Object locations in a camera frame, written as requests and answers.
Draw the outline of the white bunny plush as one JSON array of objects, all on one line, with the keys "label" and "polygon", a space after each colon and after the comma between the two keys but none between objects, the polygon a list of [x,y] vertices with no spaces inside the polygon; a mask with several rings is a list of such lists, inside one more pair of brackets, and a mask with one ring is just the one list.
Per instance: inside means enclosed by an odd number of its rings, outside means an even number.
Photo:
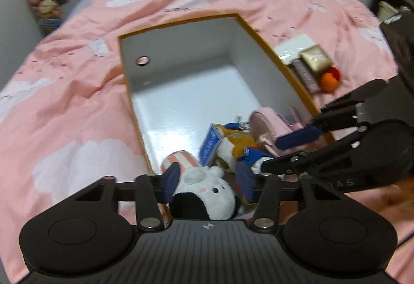
[{"label": "white bunny plush", "polygon": [[164,173],[173,163],[180,167],[180,180],[168,207],[178,220],[230,220],[236,217],[240,200],[225,181],[218,166],[202,166],[184,150],[168,155],[161,163]]}]

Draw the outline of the pink pouch bag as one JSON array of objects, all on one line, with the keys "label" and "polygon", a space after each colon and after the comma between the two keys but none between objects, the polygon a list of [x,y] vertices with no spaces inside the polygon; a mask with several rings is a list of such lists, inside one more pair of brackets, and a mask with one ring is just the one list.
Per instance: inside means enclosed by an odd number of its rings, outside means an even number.
[{"label": "pink pouch bag", "polygon": [[305,124],[294,107],[283,114],[276,112],[271,107],[261,107],[250,115],[249,133],[256,141],[259,149],[273,157],[287,155],[300,150],[317,151],[326,146],[324,137],[320,137],[313,143],[293,147],[286,150],[276,148],[277,138],[294,131],[303,129]]}]

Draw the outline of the brown sailor bear plush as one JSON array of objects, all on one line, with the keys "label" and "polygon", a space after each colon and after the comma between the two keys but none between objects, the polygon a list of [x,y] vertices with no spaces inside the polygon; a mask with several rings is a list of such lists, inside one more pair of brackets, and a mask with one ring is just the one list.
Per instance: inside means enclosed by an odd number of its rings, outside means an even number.
[{"label": "brown sailor bear plush", "polygon": [[211,124],[199,150],[198,160],[203,166],[217,166],[226,173],[236,173],[236,164],[242,162],[254,174],[261,173],[261,165],[272,156],[260,150],[249,132],[238,123]]}]

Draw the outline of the gold square box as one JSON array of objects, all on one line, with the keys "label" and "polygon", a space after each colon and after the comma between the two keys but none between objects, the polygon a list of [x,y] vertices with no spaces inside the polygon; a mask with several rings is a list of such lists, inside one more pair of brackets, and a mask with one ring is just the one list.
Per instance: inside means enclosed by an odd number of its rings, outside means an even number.
[{"label": "gold square box", "polygon": [[329,55],[319,45],[301,51],[300,59],[316,77],[322,75],[332,66]]}]

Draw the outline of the red orange knitted ball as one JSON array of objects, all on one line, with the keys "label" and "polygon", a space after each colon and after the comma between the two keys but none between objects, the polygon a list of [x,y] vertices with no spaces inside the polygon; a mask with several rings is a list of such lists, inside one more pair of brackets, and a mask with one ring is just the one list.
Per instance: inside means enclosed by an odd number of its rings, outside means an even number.
[{"label": "red orange knitted ball", "polygon": [[333,93],[340,85],[341,74],[335,67],[330,67],[319,79],[319,86],[326,93]]}]

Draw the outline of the brown slim box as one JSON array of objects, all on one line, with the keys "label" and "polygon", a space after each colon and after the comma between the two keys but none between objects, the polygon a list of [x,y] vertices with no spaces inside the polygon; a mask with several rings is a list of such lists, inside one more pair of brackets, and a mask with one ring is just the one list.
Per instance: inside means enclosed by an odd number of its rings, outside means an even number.
[{"label": "brown slim box", "polygon": [[297,78],[310,94],[315,94],[321,91],[321,88],[314,76],[309,71],[308,67],[300,60],[295,59],[291,63],[291,69],[294,71]]}]

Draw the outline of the white flat box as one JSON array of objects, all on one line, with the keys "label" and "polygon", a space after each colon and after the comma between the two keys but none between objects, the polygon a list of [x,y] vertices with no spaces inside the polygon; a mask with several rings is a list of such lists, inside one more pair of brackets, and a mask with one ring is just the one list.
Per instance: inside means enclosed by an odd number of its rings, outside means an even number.
[{"label": "white flat box", "polygon": [[284,65],[290,65],[293,60],[300,58],[302,51],[314,46],[314,40],[306,34],[300,34],[274,47],[273,51]]}]

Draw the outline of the pink cloud duvet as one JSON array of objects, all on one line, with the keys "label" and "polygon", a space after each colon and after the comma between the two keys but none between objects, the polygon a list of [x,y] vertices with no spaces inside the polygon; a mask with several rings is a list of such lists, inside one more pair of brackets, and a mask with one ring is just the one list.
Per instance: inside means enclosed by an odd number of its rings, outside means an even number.
[{"label": "pink cloud duvet", "polygon": [[342,76],[336,96],[397,64],[375,15],[357,0],[91,0],[43,39],[1,91],[1,261],[28,273],[23,225],[106,174],[145,170],[117,38],[162,23],[238,13],[266,43],[305,33]]}]

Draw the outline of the orange cardboard box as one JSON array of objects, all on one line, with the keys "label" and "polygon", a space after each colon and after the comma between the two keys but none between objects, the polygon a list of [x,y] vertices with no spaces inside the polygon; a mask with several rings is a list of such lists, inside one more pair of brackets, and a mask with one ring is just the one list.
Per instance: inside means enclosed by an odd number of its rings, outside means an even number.
[{"label": "orange cardboard box", "polygon": [[[294,107],[305,124],[312,98],[264,40],[236,14],[167,23],[120,36],[138,137],[155,173],[177,151],[198,154],[211,124],[238,123],[261,107]],[[236,173],[225,181],[246,202]]]}]

